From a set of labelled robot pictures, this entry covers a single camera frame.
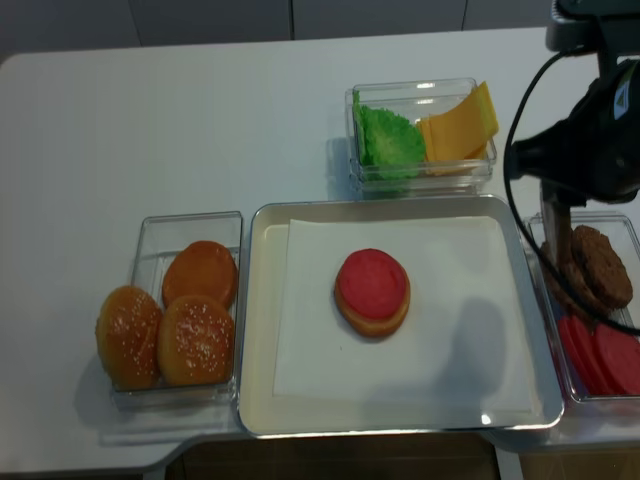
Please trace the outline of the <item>metallic gripper finger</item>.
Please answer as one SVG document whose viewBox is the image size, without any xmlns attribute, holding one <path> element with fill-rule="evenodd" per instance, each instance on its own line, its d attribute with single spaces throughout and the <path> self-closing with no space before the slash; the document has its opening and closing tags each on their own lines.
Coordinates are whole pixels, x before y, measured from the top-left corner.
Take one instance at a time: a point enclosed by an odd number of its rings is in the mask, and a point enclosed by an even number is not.
<svg viewBox="0 0 640 480">
<path fill-rule="evenodd" d="M 545 238 L 554 262 L 569 262 L 571 252 L 571 205 L 569 193 L 549 182 L 540 184 L 541 214 Z"/>
</svg>

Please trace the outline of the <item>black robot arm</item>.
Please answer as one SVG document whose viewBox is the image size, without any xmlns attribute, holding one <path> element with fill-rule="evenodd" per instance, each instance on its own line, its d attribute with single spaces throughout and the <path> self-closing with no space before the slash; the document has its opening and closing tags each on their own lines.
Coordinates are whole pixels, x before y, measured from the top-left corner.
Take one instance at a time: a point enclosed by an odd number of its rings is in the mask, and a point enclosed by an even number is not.
<svg viewBox="0 0 640 480">
<path fill-rule="evenodd" d="M 551 257 L 568 256 L 574 207 L 619 204 L 639 191 L 639 4 L 555 1 L 546 42 L 553 60 L 594 54 L 598 76 L 569 115 L 525 140 L 507 140 L 507 181 L 541 182 Z"/>
</svg>

